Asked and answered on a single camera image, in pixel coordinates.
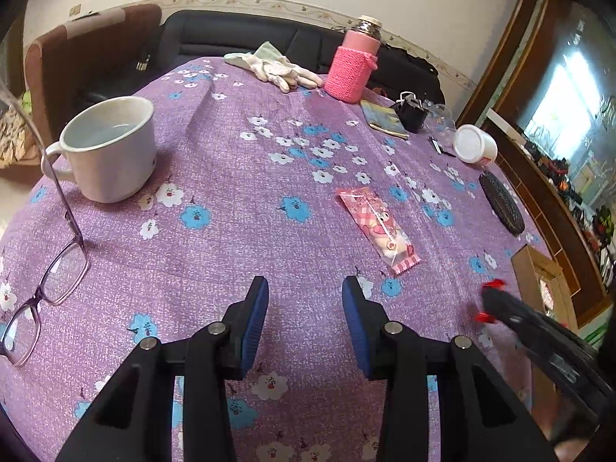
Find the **cardboard box tray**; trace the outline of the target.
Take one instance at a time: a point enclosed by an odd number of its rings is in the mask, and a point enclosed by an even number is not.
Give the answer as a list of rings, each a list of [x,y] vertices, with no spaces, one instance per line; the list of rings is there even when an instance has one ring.
[[[524,303],[578,334],[571,291],[561,266],[529,245],[518,250],[511,262]]]

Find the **small red candy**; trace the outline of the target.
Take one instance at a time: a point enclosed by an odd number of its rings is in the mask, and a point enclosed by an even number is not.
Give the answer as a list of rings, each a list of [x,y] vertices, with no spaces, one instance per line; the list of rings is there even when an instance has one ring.
[[[481,286],[481,309],[475,315],[476,321],[492,324],[502,319],[501,295],[505,287],[506,282],[500,278],[494,278]]]

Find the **black textured glasses case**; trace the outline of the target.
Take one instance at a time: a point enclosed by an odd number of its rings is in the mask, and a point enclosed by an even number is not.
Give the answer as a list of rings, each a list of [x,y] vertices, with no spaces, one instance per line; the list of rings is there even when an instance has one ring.
[[[496,175],[488,170],[480,174],[479,183],[500,222],[512,235],[520,236],[525,231],[525,223],[511,193]]]

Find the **pink checkered snack packet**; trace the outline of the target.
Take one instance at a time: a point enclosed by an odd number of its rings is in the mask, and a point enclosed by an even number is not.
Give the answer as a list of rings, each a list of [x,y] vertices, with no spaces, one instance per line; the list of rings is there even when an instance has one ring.
[[[388,204],[371,188],[339,190],[337,196],[393,274],[400,275],[421,262]]]

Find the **white plastic jar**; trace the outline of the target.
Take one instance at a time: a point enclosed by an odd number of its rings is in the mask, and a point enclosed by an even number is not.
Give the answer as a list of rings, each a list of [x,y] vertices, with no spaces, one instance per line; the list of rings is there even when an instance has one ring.
[[[486,165],[498,156],[493,137],[472,124],[464,124],[455,131],[453,150],[459,160],[468,165]]]

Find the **clear glass cup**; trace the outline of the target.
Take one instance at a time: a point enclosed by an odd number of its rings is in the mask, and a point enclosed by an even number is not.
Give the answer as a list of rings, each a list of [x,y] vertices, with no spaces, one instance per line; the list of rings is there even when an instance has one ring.
[[[433,104],[428,109],[426,126],[445,148],[451,148],[455,139],[456,126],[451,110],[444,104]]]

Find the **small black container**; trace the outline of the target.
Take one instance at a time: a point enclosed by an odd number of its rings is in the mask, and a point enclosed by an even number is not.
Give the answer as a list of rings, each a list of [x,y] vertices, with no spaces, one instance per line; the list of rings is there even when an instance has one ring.
[[[403,91],[392,106],[405,131],[416,134],[423,127],[428,110],[415,93]]]

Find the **wooden brick pattern cabinet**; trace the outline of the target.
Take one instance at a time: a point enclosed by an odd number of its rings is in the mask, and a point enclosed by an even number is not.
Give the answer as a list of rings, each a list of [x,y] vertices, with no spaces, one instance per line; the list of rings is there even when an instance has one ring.
[[[597,260],[556,186],[522,150],[506,128],[516,129],[524,104],[537,92],[548,56],[556,50],[556,31],[564,23],[572,0],[517,0],[484,75],[457,122],[471,122],[487,107],[506,75],[517,50],[521,51],[512,76],[492,107],[493,117],[482,127],[498,144],[496,163],[518,192],[538,226],[549,253],[565,275],[577,326],[583,328],[611,305]]]

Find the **small notebook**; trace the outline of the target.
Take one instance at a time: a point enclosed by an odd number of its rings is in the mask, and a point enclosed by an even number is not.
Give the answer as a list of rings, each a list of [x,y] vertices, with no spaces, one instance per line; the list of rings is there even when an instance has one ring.
[[[408,139],[409,132],[391,107],[384,107],[365,99],[360,100],[360,107],[369,127],[391,137]]]

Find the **purple floral tablecloth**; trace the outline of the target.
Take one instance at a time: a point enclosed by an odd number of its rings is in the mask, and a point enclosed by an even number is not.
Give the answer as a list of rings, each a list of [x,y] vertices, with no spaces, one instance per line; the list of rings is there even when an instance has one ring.
[[[57,308],[41,306],[28,362],[1,366],[1,402],[39,459],[53,460],[96,394],[143,338],[187,338],[241,299],[255,276],[269,307],[253,369],[228,387],[242,461],[368,461],[384,387],[364,379],[341,284],[420,335],[470,336],[524,403],[531,365],[503,325],[474,316],[479,289],[516,287],[511,258],[543,249],[534,224],[511,235],[478,169],[426,135],[386,137],[359,106],[321,91],[281,93],[221,60],[197,59],[142,92],[154,103],[159,160],[135,196],[100,206],[62,189],[90,269]],[[371,188],[421,262],[393,274],[339,190]]]

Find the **white ceramic mug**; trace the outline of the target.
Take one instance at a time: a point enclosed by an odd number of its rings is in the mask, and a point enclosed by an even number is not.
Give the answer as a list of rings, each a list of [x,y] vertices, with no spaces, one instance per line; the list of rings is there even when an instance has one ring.
[[[118,203],[136,194],[157,163],[154,105],[122,96],[88,107],[45,149],[41,171],[70,181],[85,198]]]

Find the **black sofa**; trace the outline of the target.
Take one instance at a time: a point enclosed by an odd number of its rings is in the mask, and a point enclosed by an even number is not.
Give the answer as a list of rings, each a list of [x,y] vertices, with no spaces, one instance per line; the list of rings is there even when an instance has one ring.
[[[253,52],[264,42],[273,44],[292,63],[326,74],[343,44],[343,33],[245,13],[180,10],[161,26],[151,66],[164,73],[198,57]],[[369,88],[382,88],[390,99],[410,91],[422,100],[445,101],[437,69],[427,60],[387,44],[380,46],[377,57],[378,69],[368,80]]]

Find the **pink sleeved thermos bottle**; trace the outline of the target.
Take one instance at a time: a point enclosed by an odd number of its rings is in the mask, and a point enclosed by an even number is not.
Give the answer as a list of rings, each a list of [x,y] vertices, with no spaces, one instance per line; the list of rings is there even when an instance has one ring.
[[[376,18],[363,15],[346,32],[325,81],[330,96],[346,103],[360,101],[370,76],[378,68],[381,26]]]

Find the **white cloth gloves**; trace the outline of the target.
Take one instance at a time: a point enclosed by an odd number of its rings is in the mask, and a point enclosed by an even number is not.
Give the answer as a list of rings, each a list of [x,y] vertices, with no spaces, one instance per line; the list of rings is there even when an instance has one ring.
[[[275,85],[284,94],[299,87],[313,90],[325,84],[321,76],[292,63],[268,41],[262,43],[255,52],[226,53],[223,60],[229,65],[252,72],[256,78]]]

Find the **purple frame eyeglasses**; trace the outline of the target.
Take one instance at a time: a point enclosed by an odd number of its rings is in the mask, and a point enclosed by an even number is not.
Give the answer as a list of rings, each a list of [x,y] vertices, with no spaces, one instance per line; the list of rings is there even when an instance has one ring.
[[[60,173],[19,99],[1,87],[1,160],[16,162],[33,147],[42,179],[1,240],[1,356],[24,366],[39,342],[41,306],[60,306],[90,267],[82,230],[68,203]]]

